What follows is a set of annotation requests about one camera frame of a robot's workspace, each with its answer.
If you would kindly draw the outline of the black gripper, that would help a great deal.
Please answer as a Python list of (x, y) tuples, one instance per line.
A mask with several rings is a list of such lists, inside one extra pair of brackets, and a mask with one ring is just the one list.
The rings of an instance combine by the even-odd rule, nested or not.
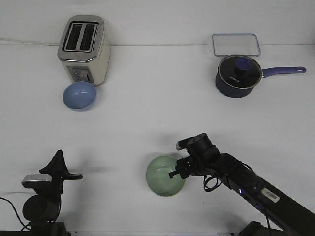
[[(60, 159), (61, 169), (63, 170), (63, 172), (56, 172), (56, 170), (59, 169)], [(52, 160), (47, 164), (47, 166), (39, 170), (39, 173), (48, 173), (52, 177), (51, 183), (48, 187), (49, 189), (63, 189), (64, 181), (81, 180), (83, 178), (83, 174), (81, 173), (69, 173), (62, 150), (58, 150)]]
[(197, 176), (193, 165), (193, 158), (191, 156), (178, 159), (176, 163), (176, 170), (169, 173), (170, 178), (174, 178), (176, 175), (180, 175), (181, 179), (186, 179), (190, 176)]

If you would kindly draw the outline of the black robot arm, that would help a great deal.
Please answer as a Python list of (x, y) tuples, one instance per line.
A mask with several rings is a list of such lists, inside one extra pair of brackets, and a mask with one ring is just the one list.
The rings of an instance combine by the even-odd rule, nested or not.
[(61, 212), (63, 183), (66, 180), (81, 180), (82, 174), (71, 174), (58, 150), (48, 165), (38, 174), (26, 175), (21, 184), (33, 189), (35, 195), (26, 200), (22, 214), (29, 221), (32, 236), (69, 236), (63, 222), (57, 218)]
[(247, 164), (221, 153), (207, 134), (180, 140), (176, 149), (189, 156), (177, 160), (170, 178), (202, 176), (203, 188), (211, 192), (224, 184), (281, 228), (289, 236), (313, 236), (315, 215), (291, 197), (257, 175)]

